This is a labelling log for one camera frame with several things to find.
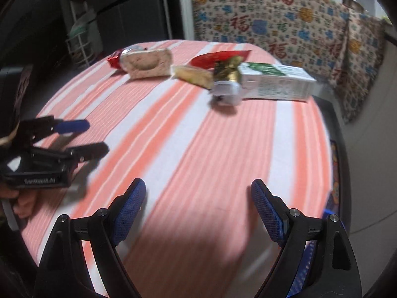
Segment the pink tablecloth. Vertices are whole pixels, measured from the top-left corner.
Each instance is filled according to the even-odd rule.
[[[251,49],[249,61],[274,62],[249,44],[172,40],[142,45],[168,47],[175,64],[231,49]],[[257,227],[260,237],[268,238],[257,224],[248,186],[261,178],[288,206],[319,217],[331,189],[329,140],[312,99],[247,100],[235,109],[211,108],[210,99],[207,90],[179,80],[130,81],[105,60],[58,91],[40,115],[86,118],[91,128],[72,141],[52,136],[41,145],[105,141],[110,153],[99,164],[80,167],[69,189],[42,192],[23,231],[36,260],[57,216],[91,215],[139,177],[148,195],[118,252],[143,298],[247,293],[243,283],[253,273],[244,268],[252,269],[250,261],[258,259],[254,250],[245,250],[255,245],[251,236]],[[84,250],[94,286],[104,293],[88,243]],[[265,250],[259,248],[258,255]],[[254,282],[265,276],[263,271]]]

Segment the fabric curtain with chinese characters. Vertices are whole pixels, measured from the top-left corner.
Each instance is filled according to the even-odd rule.
[[[328,82],[356,118],[382,62],[384,23],[334,0],[192,0],[195,39],[252,43]]]

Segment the gold wrapper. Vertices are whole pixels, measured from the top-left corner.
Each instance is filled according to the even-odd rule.
[[[228,80],[241,83],[241,73],[238,66],[242,63],[241,56],[233,56],[225,61],[218,61],[214,69],[214,82]]]

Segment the white box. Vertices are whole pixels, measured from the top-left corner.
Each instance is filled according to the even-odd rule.
[[[316,80],[303,68],[264,63],[242,63],[242,98],[305,101]]]

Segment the refrigerator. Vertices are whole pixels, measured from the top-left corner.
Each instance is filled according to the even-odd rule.
[[[104,52],[134,43],[183,39],[179,0],[89,0]]]

